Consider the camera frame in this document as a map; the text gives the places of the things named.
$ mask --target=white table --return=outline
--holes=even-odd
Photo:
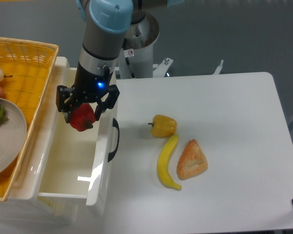
[[[120,145],[113,159],[105,234],[190,234],[293,229],[293,145],[268,73],[118,80]],[[156,174],[167,139],[151,136],[155,114],[177,120],[169,171]],[[198,140],[209,168],[180,181],[186,142]]]

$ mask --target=croissant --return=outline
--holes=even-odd
[[[192,178],[206,171],[207,167],[208,163],[201,147],[195,139],[190,140],[177,164],[178,177],[182,180]]]

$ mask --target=open drawer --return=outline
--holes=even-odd
[[[76,69],[69,70],[66,86],[74,83],[75,73]],[[40,201],[51,207],[86,204],[95,216],[103,214],[111,170],[108,158],[113,158],[111,151],[118,137],[116,111],[117,106],[106,110],[94,127],[84,132],[70,127],[58,113],[38,193]]]
[[[108,159],[119,137],[117,103],[102,113],[93,129],[73,129],[57,111],[55,91],[60,84],[71,86],[75,74],[66,58],[57,57],[21,171],[8,200],[0,203],[0,219],[70,223],[81,205],[95,216],[103,214],[112,163]]]

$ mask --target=gray floor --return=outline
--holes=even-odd
[[[186,0],[149,12],[161,28],[155,63],[174,59],[174,76],[212,74],[222,59],[223,73],[269,72],[293,114],[293,0]],[[72,67],[84,29],[75,0],[0,2],[0,37],[55,43]]]

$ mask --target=yellow basket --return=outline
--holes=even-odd
[[[6,201],[36,124],[59,47],[42,42],[0,38],[0,68],[6,77],[0,86],[5,99],[15,103],[27,123],[25,143],[17,158],[0,173],[0,201]]]

